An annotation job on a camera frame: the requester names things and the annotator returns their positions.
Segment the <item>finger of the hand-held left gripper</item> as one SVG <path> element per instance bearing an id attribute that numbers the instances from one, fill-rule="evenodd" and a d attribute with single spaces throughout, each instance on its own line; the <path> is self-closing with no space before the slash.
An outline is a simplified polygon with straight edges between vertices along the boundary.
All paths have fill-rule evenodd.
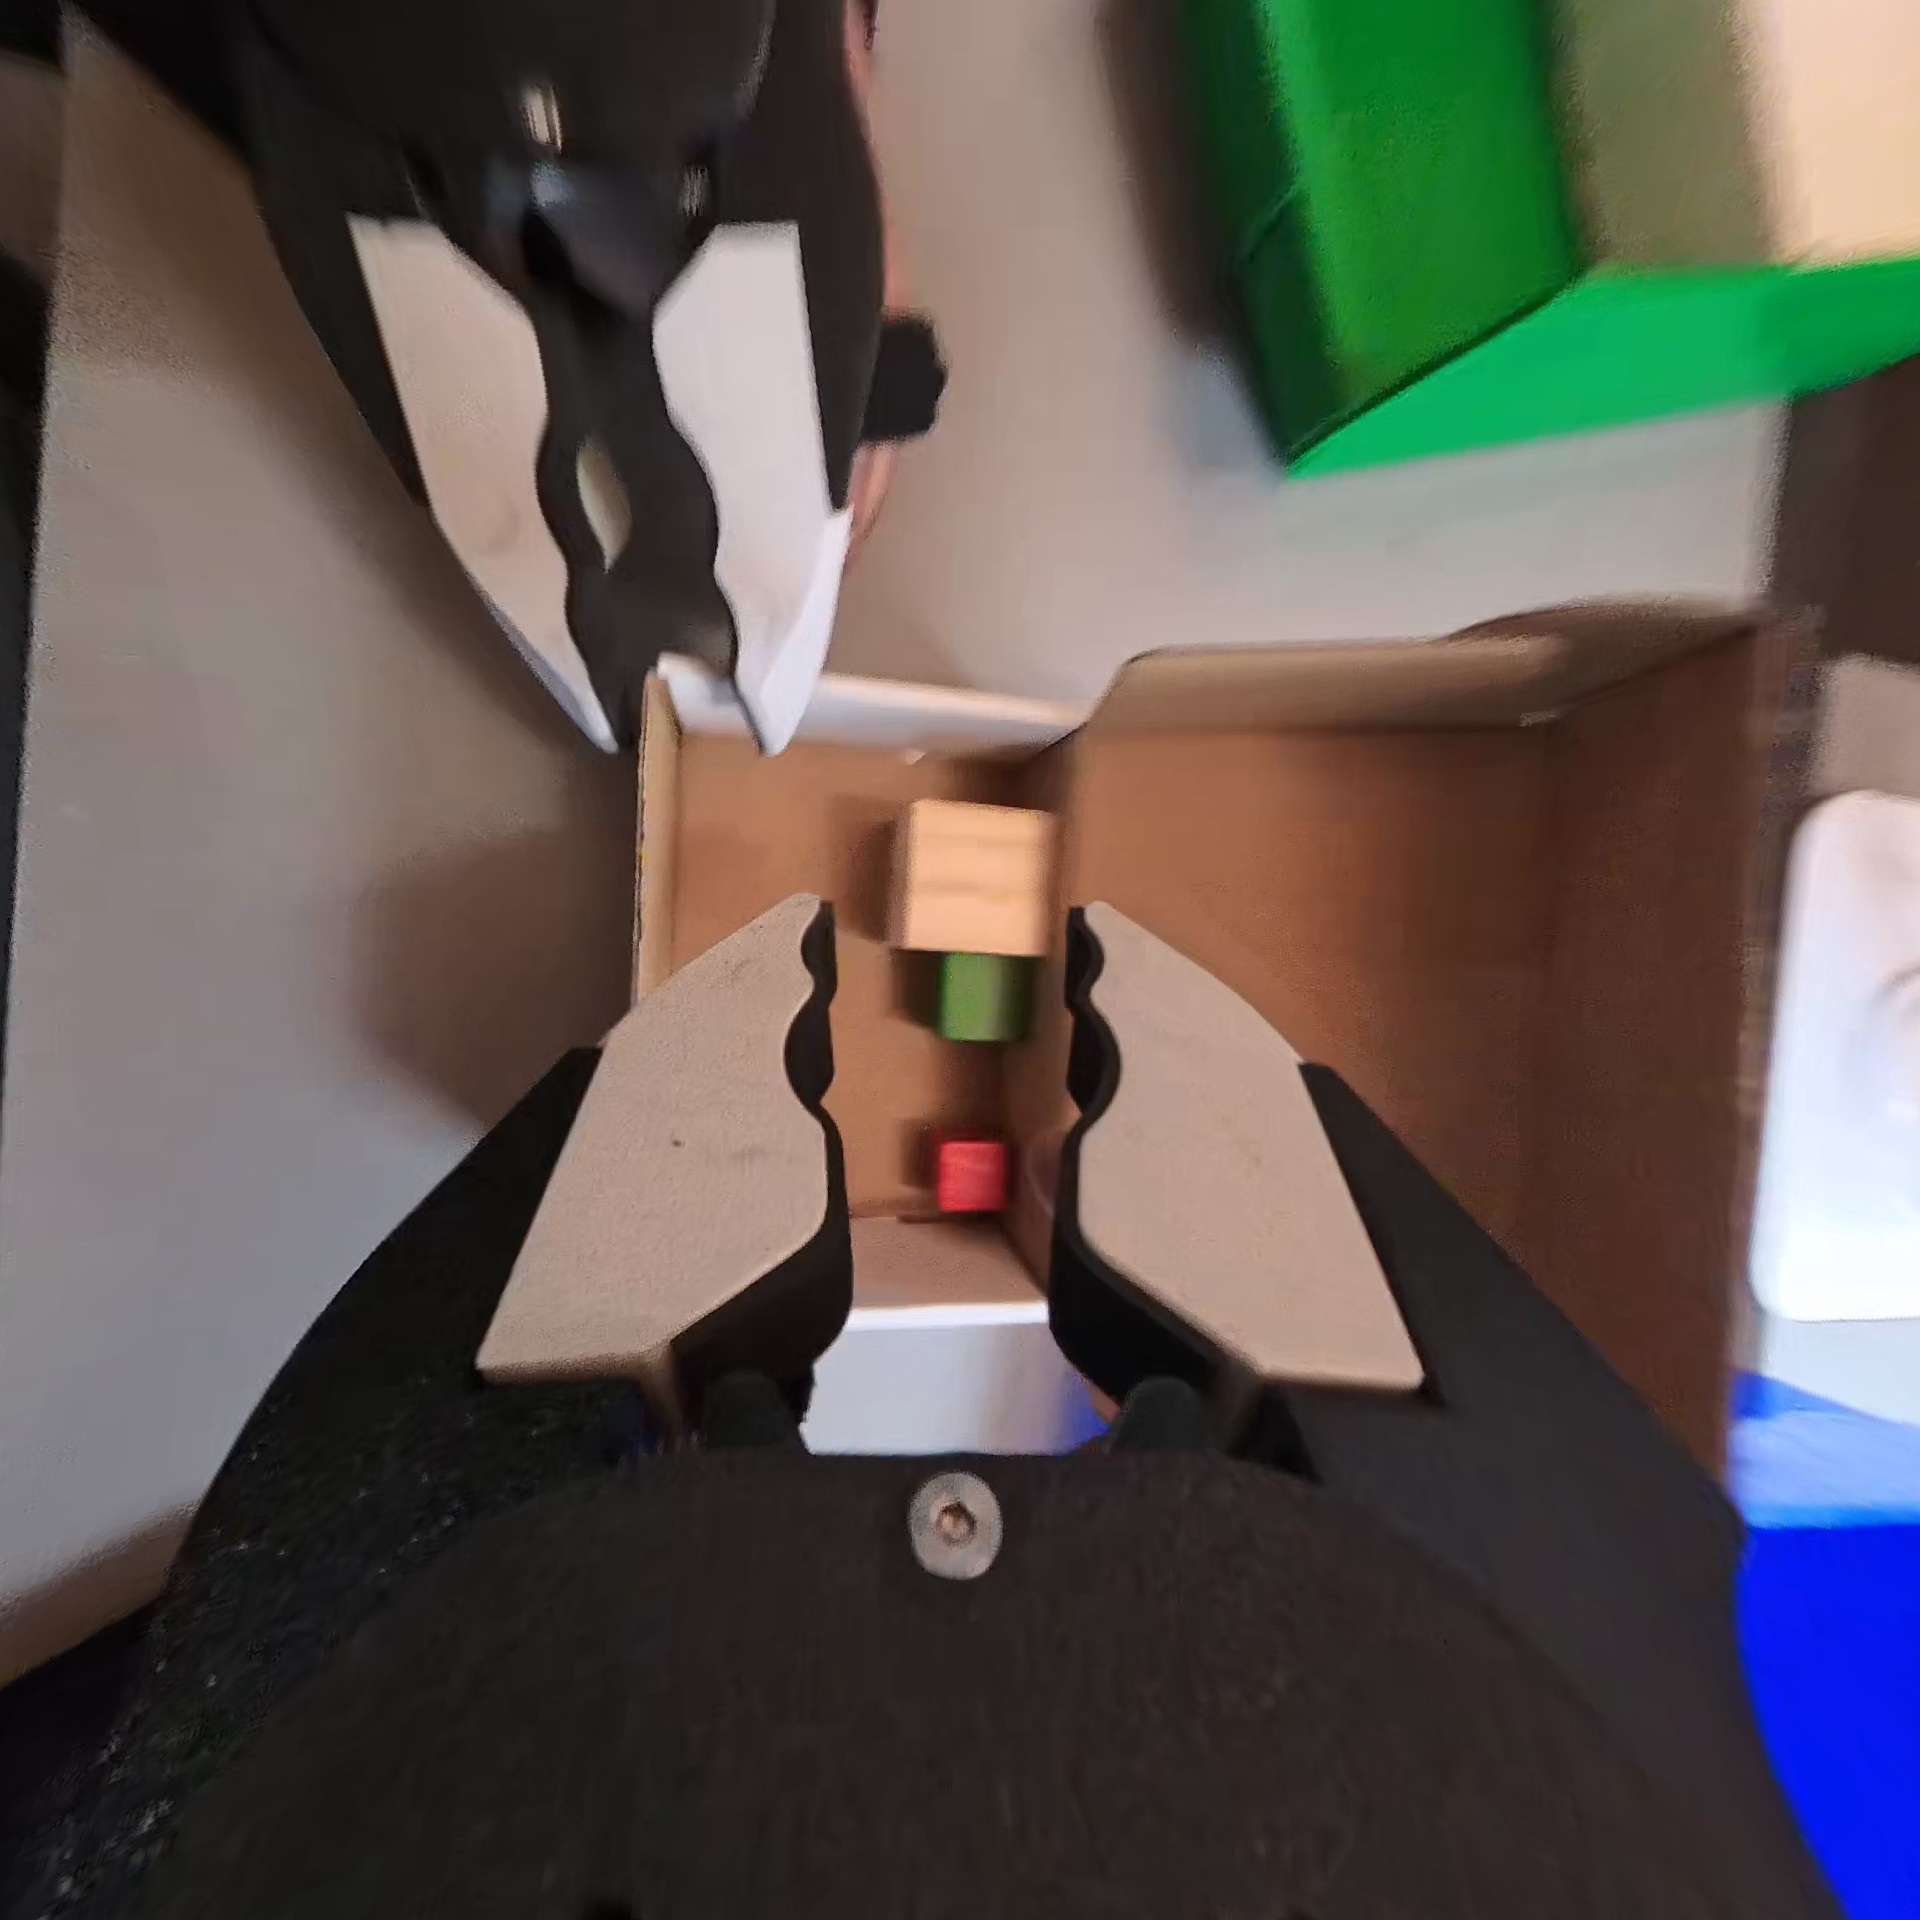
<path id="1" fill-rule="evenodd" d="M 536 491 L 548 406 L 533 323 L 439 226 L 352 214 L 348 231 L 444 541 L 543 690 L 614 753 Z"/>
<path id="2" fill-rule="evenodd" d="M 719 225 L 655 306 L 655 370 L 714 506 L 730 682 L 782 754 L 826 673 L 852 515 L 832 502 L 799 228 Z"/>

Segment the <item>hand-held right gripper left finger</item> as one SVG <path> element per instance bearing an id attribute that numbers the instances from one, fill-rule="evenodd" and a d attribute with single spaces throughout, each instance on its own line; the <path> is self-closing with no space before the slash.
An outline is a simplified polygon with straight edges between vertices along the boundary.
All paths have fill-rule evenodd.
<path id="1" fill-rule="evenodd" d="M 610 1030 L 476 1356 L 495 1386 L 627 1378 L 805 1396 L 847 1321 L 847 1170 L 826 1109 L 832 905 L 788 895 Z"/>

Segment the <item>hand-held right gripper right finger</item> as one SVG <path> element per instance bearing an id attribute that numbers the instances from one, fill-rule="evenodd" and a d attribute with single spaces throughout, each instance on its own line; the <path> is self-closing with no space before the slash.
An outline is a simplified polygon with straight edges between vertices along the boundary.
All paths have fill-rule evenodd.
<path id="1" fill-rule="evenodd" d="M 1047 1311 L 1071 1364 L 1116 1402 L 1149 1377 L 1214 1403 L 1414 1391 L 1416 1345 L 1294 1044 L 1109 903 L 1070 915 L 1063 985 L 1077 1118 Z"/>

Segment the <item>green wooden cube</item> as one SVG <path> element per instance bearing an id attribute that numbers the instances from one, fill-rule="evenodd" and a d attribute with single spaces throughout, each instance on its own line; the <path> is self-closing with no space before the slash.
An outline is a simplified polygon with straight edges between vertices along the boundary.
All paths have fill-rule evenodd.
<path id="1" fill-rule="evenodd" d="M 933 1030 L 948 1043 L 1016 1044 L 1032 1019 L 1039 959 L 994 950 L 944 950 L 935 969 Z"/>

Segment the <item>white cardboard mailer box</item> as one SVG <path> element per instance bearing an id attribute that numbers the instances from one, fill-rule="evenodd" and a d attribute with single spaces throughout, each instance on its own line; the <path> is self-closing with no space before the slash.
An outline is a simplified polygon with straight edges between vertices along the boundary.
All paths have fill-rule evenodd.
<path id="1" fill-rule="evenodd" d="M 1064 1011 L 1051 958 L 1029 1043 L 933 1038 L 885 942 L 895 829 L 1043 809 L 1058 913 L 1117 908 L 1332 1067 L 1717 1469 L 1814 652 L 1800 614 L 1687 604 L 1157 652 L 1086 721 L 827 676 L 778 757 L 660 663 L 636 987 L 829 900 L 851 1209 L 927 1215 L 933 1135 L 1064 1130 Z"/>

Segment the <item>plain wooden cube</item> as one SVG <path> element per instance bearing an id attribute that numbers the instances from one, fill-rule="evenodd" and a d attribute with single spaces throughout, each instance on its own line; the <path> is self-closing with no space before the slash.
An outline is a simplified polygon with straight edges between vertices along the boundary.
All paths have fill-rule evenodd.
<path id="1" fill-rule="evenodd" d="M 1043 958 L 1058 821 L 1047 809 L 912 801 L 895 821 L 887 945 Z"/>

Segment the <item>green plastic bin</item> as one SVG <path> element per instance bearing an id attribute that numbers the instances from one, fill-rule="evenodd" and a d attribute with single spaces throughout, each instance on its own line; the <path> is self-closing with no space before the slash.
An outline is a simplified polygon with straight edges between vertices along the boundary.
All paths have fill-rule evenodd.
<path id="1" fill-rule="evenodd" d="M 1758 403 L 1917 340 L 1914 2 L 1182 4 L 1280 460 Z"/>

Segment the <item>blue plastic bin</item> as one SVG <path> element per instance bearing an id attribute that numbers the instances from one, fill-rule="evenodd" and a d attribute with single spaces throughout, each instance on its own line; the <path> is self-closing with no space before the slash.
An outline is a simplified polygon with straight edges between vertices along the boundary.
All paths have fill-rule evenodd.
<path id="1" fill-rule="evenodd" d="M 1917 1428 L 1742 1374 L 1743 1678 L 1839 1907 L 1917 1916 Z"/>

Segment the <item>grey desk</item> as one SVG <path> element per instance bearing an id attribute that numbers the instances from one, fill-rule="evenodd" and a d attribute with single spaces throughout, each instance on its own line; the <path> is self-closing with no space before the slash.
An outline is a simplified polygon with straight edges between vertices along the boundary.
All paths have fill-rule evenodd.
<path id="1" fill-rule="evenodd" d="M 498 637 L 173 81 L 189 4 L 5 45 L 48 279 L 5 1005 L 5 1681 L 143 1607 L 296 1337 L 614 1011 L 632 790 Z M 941 425 L 832 666 L 1084 709 L 1148 646 L 1627 594 L 1916 657 L 1916 363 L 1286 483 L 1182 239 L 1162 4 L 880 4 Z"/>

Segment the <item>person's left hand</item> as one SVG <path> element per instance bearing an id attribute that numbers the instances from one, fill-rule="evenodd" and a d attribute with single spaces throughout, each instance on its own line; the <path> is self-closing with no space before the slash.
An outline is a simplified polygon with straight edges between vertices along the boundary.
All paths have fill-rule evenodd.
<path id="1" fill-rule="evenodd" d="M 855 460 L 847 469 L 847 549 L 843 555 L 843 572 L 851 572 L 861 555 L 861 549 L 874 540 L 874 527 L 891 493 L 901 443 L 893 439 L 863 439 L 855 447 Z"/>

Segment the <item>wooden board document stand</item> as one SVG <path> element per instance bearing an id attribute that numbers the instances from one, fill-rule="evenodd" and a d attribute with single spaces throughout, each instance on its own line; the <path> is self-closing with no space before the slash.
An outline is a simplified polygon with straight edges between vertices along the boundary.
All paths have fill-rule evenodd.
<path id="1" fill-rule="evenodd" d="M 1917 802 L 1798 823 L 1783 889 L 1749 1279 L 1796 1323 L 1917 1314 Z"/>

